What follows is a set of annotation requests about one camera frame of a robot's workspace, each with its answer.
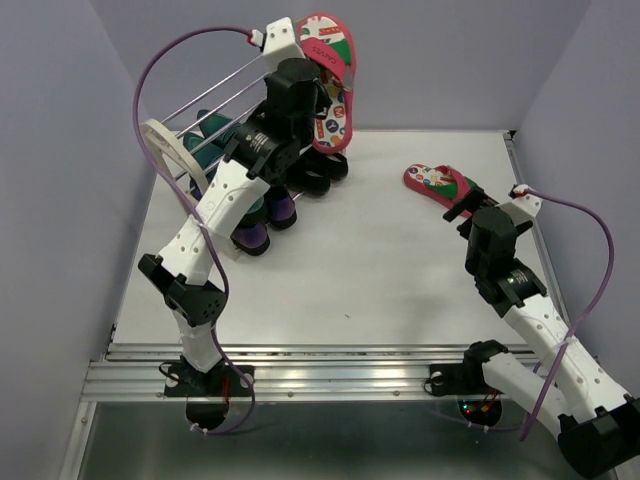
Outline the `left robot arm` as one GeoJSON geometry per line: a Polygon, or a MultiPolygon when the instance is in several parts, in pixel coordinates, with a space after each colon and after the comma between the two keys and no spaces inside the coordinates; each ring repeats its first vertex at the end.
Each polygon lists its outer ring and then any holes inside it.
{"type": "Polygon", "coordinates": [[[281,61],[265,83],[265,101],[227,143],[200,202],[192,204],[182,190],[176,192],[189,210],[183,227],[159,253],[145,254],[138,263],[178,322],[190,366],[187,379],[202,394],[215,392],[223,373],[215,324],[229,287],[209,280],[212,269],[222,267],[214,243],[230,236],[255,201],[310,147],[315,119],[330,105],[320,69],[308,59],[281,61]]]}

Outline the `pink sandal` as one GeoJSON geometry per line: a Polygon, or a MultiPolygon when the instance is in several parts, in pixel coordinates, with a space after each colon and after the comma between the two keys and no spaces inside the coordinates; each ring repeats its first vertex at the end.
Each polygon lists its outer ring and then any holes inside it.
{"type": "Polygon", "coordinates": [[[323,154],[342,153],[353,136],[355,41],[342,20],[323,12],[304,17],[297,30],[304,54],[320,67],[331,101],[325,118],[316,120],[313,147],[323,154]]]}
{"type": "Polygon", "coordinates": [[[404,184],[446,209],[452,208],[477,184],[447,165],[412,164],[403,174],[404,184]]]}

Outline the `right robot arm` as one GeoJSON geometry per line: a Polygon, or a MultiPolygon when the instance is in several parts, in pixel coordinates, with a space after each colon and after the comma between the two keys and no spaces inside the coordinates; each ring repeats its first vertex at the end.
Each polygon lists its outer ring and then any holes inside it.
{"type": "Polygon", "coordinates": [[[499,204],[480,187],[469,188],[444,214],[467,241],[465,269],[480,296],[528,345],[546,377],[522,365],[495,341],[476,342],[456,366],[466,390],[496,390],[528,415],[524,428],[540,422],[557,440],[565,461],[594,479],[639,454],[639,400],[617,383],[566,323],[544,283],[516,257],[516,241],[529,230],[543,195],[514,187],[499,204]]]}

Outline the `purple loafer one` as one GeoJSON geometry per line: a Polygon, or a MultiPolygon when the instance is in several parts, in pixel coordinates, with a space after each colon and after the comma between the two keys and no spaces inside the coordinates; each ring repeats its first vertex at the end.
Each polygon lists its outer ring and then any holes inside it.
{"type": "Polygon", "coordinates": [[[297,221],[296,205],[284,186],[273,186],[264,195],[267,220],[273,228],[285,230],[297,221]]]}
{"type": "Polygon", "coordinates": [[[264,254],[270,247],[267,226],[263,222],[251,226],[239,225],[230,238],[239,250],[253,257],[264,254]]]}

